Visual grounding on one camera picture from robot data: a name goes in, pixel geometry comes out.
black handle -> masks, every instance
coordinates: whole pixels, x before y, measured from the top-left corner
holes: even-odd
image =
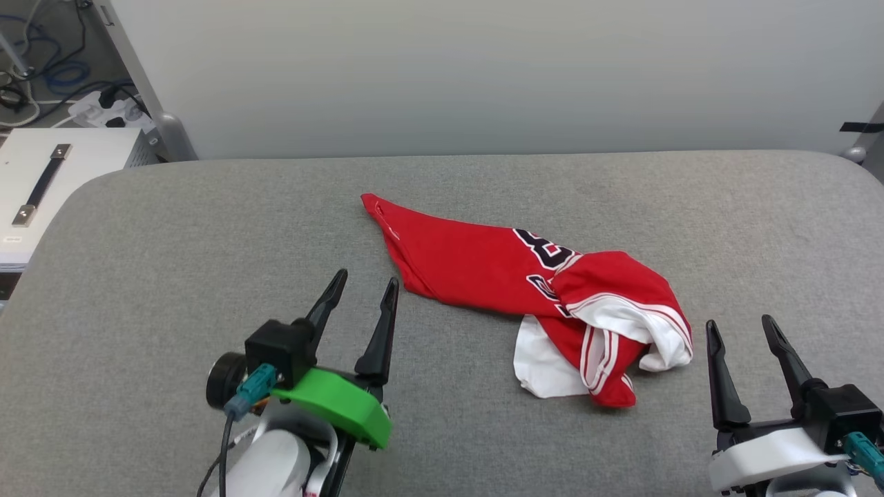
[[[69,143],[56,145],[55,149],[52,150],[50,162],[46,164],[46,169],[43,170],[43,174],[40,175],[40,179],[37,180],[37,184],[34,185],[34,190],[31,191],[31,196],[27,198],[27,205],[33,205],[34,207],[40,205],[40,201],[43,199],[43,196],[46,195],[46,190],[50,187],[52,178],[55,177],[55,173],[58,172],[58,168],[61,166],[61,163],[65,161],[70,151],[71,145]]]

gray fabric surface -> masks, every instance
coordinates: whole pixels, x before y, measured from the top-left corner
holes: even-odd
[[[633,409],[539,400],[513,375],[518,317],[403,294],[391,445],[357,450],[344,495],[712,495],[710,318],[755,419],[789,406],[763,313],[812,373],[884,405],[884,187],[840,158],[165,164],[79,190],[0,316],[0,494],[195,492],[224,424],[203,399],[209,367],[267,318],[305,313],[339,267],[350,280],[319,354],[351,368],[397,274],[363,192],[576,250],[627,250],[669,279],[698,354],[678,371],[637,372]]]

red jersey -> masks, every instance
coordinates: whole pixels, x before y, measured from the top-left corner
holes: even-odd
[[[635,404],[626,368],[684,365],[690,327],[663,277],[625,252],[580,254],[519,228],[434,218],[372,194],[405,288],[440,302],[525,315],[514,368],[539,397],[589,393]]]

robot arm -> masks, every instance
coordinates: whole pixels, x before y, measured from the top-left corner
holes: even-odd
[[[718,326],[706,323],[713,426],[719,432],[709,465],[713,490],[749,497],[794,490],[856,497],[854,463],[881,488],[881,410],[854,385],[830,388],[812,377],[774,319],[765,315],[762,325],[789,388],[792,418],[752,423],[725,363]]]
[[[316,365],[325,323],[346,282],[342,269],[306,317],[290,325],[268,321],[246,340],[245,354],[224,354],[212,368],[209,405],[237,418],[248,399],[246,408],[261,417],[248,450],[213,497],[337,497],[355,446],[386,447],[392,423],[381,402],[390,375],[399,282],[390,279],[381,317],[353,373]],[[266,371],[274,378],[264,384]],[[267,386],[270,395],[253,407],[250,379],[259,377],[259,389]]]

white wall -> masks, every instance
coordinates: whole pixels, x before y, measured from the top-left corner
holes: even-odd
[[[114,0],[212,157],[816,149],[884,101],[881,0]]]

